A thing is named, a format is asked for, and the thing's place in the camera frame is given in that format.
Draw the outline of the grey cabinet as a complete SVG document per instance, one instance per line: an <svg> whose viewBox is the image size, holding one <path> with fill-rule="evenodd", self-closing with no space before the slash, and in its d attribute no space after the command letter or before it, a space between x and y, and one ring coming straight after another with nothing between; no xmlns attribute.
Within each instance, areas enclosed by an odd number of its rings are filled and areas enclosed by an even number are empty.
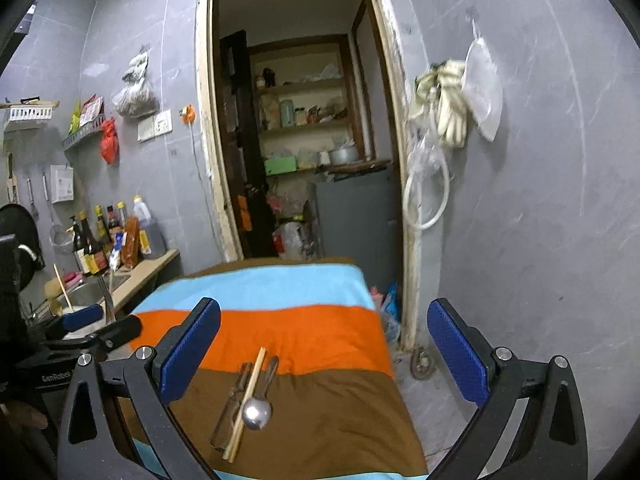
<svg viewBox="0 0 640 480"><path fill-rule="evenodd" d="M311 197L321 257L349 258L360 267L367 286L383 294L399 282L401 221L392 170L318 182Z"/></svg>

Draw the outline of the silver fork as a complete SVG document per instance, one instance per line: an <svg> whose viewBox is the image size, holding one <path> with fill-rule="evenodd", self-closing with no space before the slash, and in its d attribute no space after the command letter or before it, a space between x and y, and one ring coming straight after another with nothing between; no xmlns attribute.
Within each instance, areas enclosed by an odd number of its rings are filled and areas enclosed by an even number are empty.
<svg viewBox="0 0 640 480"><path fill-rule="evenodd" d="M102 275L96 277L96 282L103 296L105 325L110 325L115 321L115 307L111 289L107 286Z"/></svg>

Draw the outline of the grey wall shelf rack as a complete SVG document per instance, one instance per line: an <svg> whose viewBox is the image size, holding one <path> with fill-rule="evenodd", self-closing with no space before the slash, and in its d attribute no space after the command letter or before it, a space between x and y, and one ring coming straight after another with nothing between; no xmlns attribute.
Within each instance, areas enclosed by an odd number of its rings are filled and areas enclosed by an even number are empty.
<svg viewBox="0 0 640 480"><path fill-rule="evenodd" d="M73 148L76 148L79 144L85 140L90 139L92 136L102 131L102 124L104 123L105 116L99 114L91 122L87 122L85 125L79 127L75 132L68 134L62 141L62 150L68 152Z"/></svg>

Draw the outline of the yellow sponge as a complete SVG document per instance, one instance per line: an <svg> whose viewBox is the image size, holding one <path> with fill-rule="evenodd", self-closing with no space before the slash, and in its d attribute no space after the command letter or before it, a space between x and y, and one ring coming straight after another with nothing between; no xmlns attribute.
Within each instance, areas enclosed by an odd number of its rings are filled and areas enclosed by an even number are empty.
<svg viewBox="0 0 640 480"><path fill-rule="evenodd" d="M55 300L63 293L63 286L57 278L51 278L43 285L44 296L47 300Z"/></svg>

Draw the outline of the silver spoon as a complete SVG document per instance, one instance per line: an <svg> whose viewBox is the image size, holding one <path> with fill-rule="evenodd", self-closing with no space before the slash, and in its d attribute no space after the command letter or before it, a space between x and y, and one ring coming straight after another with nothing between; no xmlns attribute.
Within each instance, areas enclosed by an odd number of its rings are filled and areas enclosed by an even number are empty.
<svg viewBox="0 0 640 480"><path fill-rule="evenodd" d="M267 392L279 367L279 357L273 356L268 364L265 377L257 392L248 400L242 416L247 429L257 431L262 430L270 422L272 406L267 399Z"/></svg>

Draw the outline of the white wall holder box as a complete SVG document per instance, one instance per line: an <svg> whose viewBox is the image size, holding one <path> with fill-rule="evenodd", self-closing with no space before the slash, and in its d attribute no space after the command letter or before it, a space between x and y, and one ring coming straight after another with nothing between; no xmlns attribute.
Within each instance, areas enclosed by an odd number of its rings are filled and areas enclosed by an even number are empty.
<svg viewBox="0 0 640 480"><path fill-rule="evenodd" d="M72 202L74 192L74 168L68 165L50 166L51 203Z"/></svg>

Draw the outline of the orange spice packet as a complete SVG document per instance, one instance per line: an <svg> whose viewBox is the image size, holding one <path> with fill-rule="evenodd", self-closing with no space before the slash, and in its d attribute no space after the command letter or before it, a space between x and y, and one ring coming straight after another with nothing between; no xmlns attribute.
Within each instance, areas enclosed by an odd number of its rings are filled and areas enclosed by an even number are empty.
<svg viewBox="0 0 640 480"><path fill-rule="evenodd" d="M127 270L134 269L139 261L139 232L139 219L136 216L128 217L124 227L124 235L122 236L122 249L120 250L120 261Z"/></svg>

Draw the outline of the wooden chopstick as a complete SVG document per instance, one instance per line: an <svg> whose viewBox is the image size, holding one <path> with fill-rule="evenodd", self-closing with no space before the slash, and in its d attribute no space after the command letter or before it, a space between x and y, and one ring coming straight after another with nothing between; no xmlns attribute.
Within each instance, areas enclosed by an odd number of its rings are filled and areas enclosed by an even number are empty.
<svg viewBox="0 0 640 480"><path fill-rule="evenodd" d="M62 280L61 273L60 273L60 271L58 270L58 265L57 265L56 263L53 263L53 270L54 270L54 273L55 273L55 276L56 276L56 280L58 281L58 284L59 284L59 285L60 285L60 287L61 287L62 294L63 294L63 297L64 297L65 302L66 302L66 306L67 306L67 307L68 307L72 312L74 312L74 313L75 313L75 308L74 308L74 306L73 306L72 302L70 301L70 297L68 296L68 293L67 293L67 290L66 290L65 284L64 284L64 282L63 282L63 280Z"/></svg>
<svg viewBox="0 0 640 480"><path fill-rule="evenodd" d="M224 455L222 458L232 464L235 460L236 454L238 454L238 449L240 446L240 440L242 437L244 422L242 419L245 405L248 400L253 396L259 374L262 371L262 363L265 361L265 357L267 354L267 349L265 347L260 347L258 351L258 355L256 356L256 360L253 364L252 371L250 372L250 378L248 378L248 382L244 391L244 396L240 405L239 415L234 422L232 435L230 439L230 443L227 445L226 450L224 451Z"/></svg>

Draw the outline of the metal strainer ladle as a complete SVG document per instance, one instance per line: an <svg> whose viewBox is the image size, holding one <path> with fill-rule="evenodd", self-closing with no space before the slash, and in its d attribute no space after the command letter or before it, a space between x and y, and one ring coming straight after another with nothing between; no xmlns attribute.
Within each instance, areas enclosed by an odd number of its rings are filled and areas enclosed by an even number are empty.
<svg viewBox="0 0 640 480"><path fill-rule="evenodd" d="M54 218L52 198L45 172L42 173L41 180L44 199L46 200L50 217L49 242L56 254L68 256L73 252L73 239L70 233L62 227L62 224Z"/></svg>

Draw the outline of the red plastic bag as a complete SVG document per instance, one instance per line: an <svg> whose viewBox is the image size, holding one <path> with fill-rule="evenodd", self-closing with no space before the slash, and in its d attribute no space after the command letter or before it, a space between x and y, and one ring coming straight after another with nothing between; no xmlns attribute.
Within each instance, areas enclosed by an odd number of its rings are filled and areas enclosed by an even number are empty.
<svg viewBox="0 0 640 480"><path fill-rule="evenodd" d="M107 165L114 164L118 156L119 140L115 125L115 119L104 119L101 124L100 153Z"/></svg>

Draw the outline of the hanging white mesh bag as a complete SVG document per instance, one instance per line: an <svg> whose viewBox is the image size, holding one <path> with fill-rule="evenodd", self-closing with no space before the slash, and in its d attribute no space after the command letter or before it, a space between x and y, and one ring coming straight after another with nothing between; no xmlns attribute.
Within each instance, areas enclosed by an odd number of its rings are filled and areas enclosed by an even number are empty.
<svg viewBox="0 0 640 480"><path fill-rule="evenodd" d="M503 86L498 67L474 18L471 25L473 41L465 58L461 91L480 135L487 142L494 142L503 110Z"/></svg>

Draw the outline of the stainless steel sink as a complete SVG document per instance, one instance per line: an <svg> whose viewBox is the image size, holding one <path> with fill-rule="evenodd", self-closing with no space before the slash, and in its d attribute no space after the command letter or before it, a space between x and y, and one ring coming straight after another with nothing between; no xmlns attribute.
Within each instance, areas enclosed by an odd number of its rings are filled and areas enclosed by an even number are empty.
<svg viewBox="0 0 640 480"><path fill-rule="evenodd" d="M100 285L100 281L104 283L108 292L114 294L115 290L128 280L128 274L107 275L106 278L88 278L88 280L81 280L71 289L67 289L65 295L74 308L89 307L92 304L99 304L104 299L103 288ZM63 304L66 304L65 295L61 294L58 297L58 300Z"/></svg>

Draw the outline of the metal pot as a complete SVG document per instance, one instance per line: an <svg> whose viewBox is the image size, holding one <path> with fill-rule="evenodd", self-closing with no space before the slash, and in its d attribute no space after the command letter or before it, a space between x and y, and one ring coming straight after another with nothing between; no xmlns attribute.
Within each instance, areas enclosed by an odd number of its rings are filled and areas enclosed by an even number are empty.
<svg viewBox="0 0 640 480"><path fill-rule="evenodd" d="M329 158L332 166L344 166L358 162L360 155L356 145L343 145L329 151Z"/></svg>

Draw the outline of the black wok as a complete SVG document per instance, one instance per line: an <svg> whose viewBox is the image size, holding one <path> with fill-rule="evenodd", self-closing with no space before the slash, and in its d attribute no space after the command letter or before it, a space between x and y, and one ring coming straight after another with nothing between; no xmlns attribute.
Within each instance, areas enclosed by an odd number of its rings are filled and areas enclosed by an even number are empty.
<svg viewBox="0 0 640 480"><path fill-rule="evenodd" d="M1 235L14 235L17 240L20 290L23 290L35 273L44 268L39 234L32 214L20 204L8 203L2 206Z"/></svg>

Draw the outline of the hanging clear bag of goods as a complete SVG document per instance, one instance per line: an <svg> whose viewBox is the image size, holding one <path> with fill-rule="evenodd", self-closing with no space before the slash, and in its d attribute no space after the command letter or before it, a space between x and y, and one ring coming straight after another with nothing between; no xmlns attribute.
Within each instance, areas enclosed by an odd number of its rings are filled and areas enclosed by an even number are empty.
<svg viewBox="0 0 640 480"><path fill-rule="evenodd" d="M142 48L122 74L124 86L112 97L114 111L120 117L139 119L158 111L160 104L149 81L148 68L149 51Z"/></svg>

